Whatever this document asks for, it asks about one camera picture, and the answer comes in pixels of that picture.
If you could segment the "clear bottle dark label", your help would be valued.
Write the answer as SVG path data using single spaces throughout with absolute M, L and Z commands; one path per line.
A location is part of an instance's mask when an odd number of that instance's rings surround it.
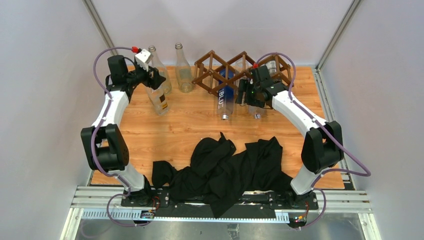
M 161 84 L 161 88 L 164 90 L 165 95 L 169 95 L 172 92 L 172 83 L 170 81 L 169 73 L 165 65 L 161 62 L 157 49 L 154 45 L 148 47 L 148 51 L 152 55 L 151 66 L 158 70 L 160 76 L 165 78 L 165 81 Z

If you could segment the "small clear black-capped bottle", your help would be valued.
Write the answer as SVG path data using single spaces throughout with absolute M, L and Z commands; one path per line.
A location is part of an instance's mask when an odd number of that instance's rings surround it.
M 169 111 L 169 105 L 165 96 L 165 91 L 161 86 L 157 89 L 145 87 L 145 92 L 156 114 L 162 116 Z

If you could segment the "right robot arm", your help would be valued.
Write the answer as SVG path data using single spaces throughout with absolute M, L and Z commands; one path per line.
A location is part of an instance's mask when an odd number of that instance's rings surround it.
M 326 121 L 302 104 L 289 87 L 273 79 L 265 65 L 248 69 L 247 79 L 239 83 L 236 102 L 264 108 L 284 115 L 304 137 L 301 150 L 302 167 L 291 180 L 292 191 L 285 195 L 286 204 L 298 209 L 313 190 L 318 177 L 344 158 L 342 128 L 336 121 Z

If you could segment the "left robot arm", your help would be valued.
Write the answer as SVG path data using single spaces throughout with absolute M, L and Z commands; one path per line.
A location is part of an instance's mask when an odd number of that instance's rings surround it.
M 125 198 L 133 197 L 140 206 L 149 206 L 153 193 L 147 178 L 130 164 L 130 154 L 120 131 L 120 123 L 134 90 L 142 84 L 158 90 L 165 78 L 150 67 L 150 53 L 137 53 L 129 70 L 123 55 L 107 59 L 110 74 L 105 79 L 105 101 L 92 126 L 83 128 L 80 136 L 88 165 L 107 177 L 116 178 L 124 186 Z

